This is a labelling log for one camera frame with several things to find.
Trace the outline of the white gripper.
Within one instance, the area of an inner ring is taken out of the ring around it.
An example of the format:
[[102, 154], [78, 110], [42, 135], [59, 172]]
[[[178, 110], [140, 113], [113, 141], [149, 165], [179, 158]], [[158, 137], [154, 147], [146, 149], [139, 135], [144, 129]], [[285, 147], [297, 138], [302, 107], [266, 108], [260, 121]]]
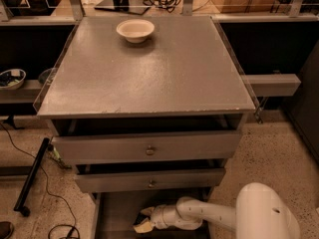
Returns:
[[137, 233], [144, 234], [156, 229], [167, 229], [175, 224], [178, 213], [174, 205], [159, 205], [156, 208], [148, 207], [140, 211], [140, 214], [150, 216], [151, 221], [143, 221], [134, 226]]

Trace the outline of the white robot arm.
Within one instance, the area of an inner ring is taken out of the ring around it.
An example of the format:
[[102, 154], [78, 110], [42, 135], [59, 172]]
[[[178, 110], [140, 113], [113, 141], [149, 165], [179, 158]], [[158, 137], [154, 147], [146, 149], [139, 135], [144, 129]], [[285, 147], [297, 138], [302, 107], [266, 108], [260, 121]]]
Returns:
[[133, 227], [140, 234], [170, 227], [195, 230], [204, 221], [233, 231], [236, 239], [301, 238], [294, 214], [275, 190], [259, 182], [243, 186], [234, 207], [184, 196], [173, 205], [141, 210]]

